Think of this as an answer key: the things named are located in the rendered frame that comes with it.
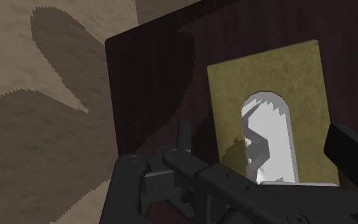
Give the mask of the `olive slab with white arch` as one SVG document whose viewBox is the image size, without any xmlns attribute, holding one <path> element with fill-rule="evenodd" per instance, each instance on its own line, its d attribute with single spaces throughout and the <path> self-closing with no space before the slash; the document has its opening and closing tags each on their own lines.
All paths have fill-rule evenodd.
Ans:
<svg viewBox="0 0 358 224">
<path fill-rule="evenodd" d="M 319 44 L 310 40 L 207 67 L 219 160 L 261 185 L 338 186 Z"/>
</svg>

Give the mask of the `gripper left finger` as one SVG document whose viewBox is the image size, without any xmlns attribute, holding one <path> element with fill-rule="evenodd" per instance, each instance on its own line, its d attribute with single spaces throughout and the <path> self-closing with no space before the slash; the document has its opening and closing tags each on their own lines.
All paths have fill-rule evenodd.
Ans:
<svg viewBox="0 0 358 224">
<path fill-rule="evenodd" d="M 191 154 L 191 125 L 181 123 L 175 145 L 152 160 L 137 154 L 116 160 L 99 224 L 155 224 L 150 204 L 166 201 L 188 224 L 310 224 L 299 208 L 227 166 Z"/>
</svg>

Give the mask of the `dark brown wooden table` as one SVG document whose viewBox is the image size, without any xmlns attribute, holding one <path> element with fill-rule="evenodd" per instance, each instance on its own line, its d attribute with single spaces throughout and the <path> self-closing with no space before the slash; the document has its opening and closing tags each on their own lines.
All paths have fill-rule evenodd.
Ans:
<svg viewBox="0 0 358 224">
<path fill-rule="evenodd" d="M 188 122 L 191 154 L 222 164 L 207 67 L 310 40 L 319 44 L 330 124 L 358 134 L 358 0 L 201 0 L 108 38 L 119 158 L 152 160 Z M 338 186 L 252 182 L 308 214 L 310 224 L 358 224 L 358 187 L 337 171 Z M 150 204 L 147 217 L 188 224 L 166 201 Z"/>
</svg>

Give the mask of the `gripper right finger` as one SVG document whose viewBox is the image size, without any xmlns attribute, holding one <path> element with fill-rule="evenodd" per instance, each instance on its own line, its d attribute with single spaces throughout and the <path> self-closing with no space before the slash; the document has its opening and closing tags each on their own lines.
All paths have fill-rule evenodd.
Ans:
<svg viewBox="0 0 358 224">
<path fill-rule="evenodd" d="M 358 134 L 340 124 L 330 124 L 324 154 L 358 187 Z"/>
</svg>

